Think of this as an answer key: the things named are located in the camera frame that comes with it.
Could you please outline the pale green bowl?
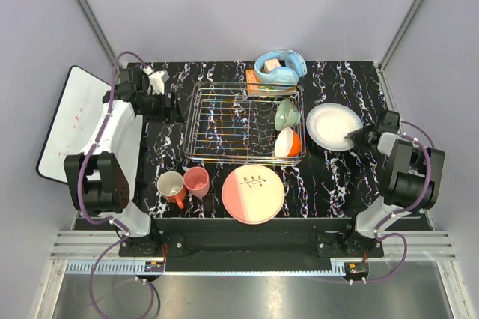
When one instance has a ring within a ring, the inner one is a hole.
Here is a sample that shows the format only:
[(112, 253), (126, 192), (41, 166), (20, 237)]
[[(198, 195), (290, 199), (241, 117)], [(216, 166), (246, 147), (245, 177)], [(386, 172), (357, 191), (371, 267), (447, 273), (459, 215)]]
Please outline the pale green bowl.
[(284, 128), (293, 128), (299, 124), (301, 114), (297, 106), (289, 98), (284, 98), (275, 114), (275, 129), (281, 132)]

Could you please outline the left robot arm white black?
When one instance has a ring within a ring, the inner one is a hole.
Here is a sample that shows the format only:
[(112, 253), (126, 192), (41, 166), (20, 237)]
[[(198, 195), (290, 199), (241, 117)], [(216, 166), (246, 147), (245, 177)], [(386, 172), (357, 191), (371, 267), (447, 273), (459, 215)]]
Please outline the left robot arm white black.
[(161, 123), (182, 122), (176, 94), (168, 93), (165, 70), (125, 69), (114, 74), (102, 98), (99, 121), (87, 144), (64, 159), (73, 206), (93, 225), (110, 223), (146, 256), (155, 255), (162, 238), (152, 232), (152, 219), (132, 201), (135, 178), (127, 177), (119, 159), (121, 148), (139, 155), (140, 140), (126, 140), (134, 123), (148, 118)]

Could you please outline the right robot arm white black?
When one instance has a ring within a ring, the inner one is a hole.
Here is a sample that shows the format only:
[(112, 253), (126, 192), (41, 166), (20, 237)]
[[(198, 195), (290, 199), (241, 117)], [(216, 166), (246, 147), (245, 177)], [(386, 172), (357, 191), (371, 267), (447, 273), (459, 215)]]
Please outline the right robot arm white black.
[(378, 240), (397, 220), (428, 210), (437, 202), (445, 152), (433, 143), (426, 146), (416, 137), (401, 133), (403, 122), (399, 113), (388, 110), (375, 124), (346, 135), (358, 154), (376, 150), (387, 157), (379, 197), (354, 217), (340, 237), (340, 247), (346, 255), (359, 255), (368, 242)]

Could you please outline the white scalloped plate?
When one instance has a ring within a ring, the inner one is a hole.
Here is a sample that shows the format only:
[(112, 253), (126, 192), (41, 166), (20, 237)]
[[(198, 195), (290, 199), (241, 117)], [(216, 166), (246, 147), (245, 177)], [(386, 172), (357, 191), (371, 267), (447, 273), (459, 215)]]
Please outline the white scalloped plate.
[(361, 118), (346, 106), (323, 103), (307, 115), (306, 127), (311, 139), (329, 151), (348, 151), (353, 142), (347, 135), (363, 127)]

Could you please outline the pink and cream plate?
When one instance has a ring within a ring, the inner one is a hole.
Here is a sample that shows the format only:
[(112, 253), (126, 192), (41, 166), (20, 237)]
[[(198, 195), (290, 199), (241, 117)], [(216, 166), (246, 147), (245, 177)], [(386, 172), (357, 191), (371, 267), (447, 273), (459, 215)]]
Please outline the pink and cream plate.
[(222, 203), (237, 221), (259, 225), (274, 218), (284, 204), (284, 184), (270, 168), (242, 165), (222, 185)]

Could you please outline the orange bowl white inside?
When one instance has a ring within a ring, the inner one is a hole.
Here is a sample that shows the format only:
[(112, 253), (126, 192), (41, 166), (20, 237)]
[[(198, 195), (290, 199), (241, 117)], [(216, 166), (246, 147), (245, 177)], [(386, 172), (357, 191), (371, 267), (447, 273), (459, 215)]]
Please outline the orange bowl white inside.
[(297, 157), (301, 150), (301, 139), (295, 130), (286, 127), (278, 134), (274, 147), (274, 155), (276, 157)]

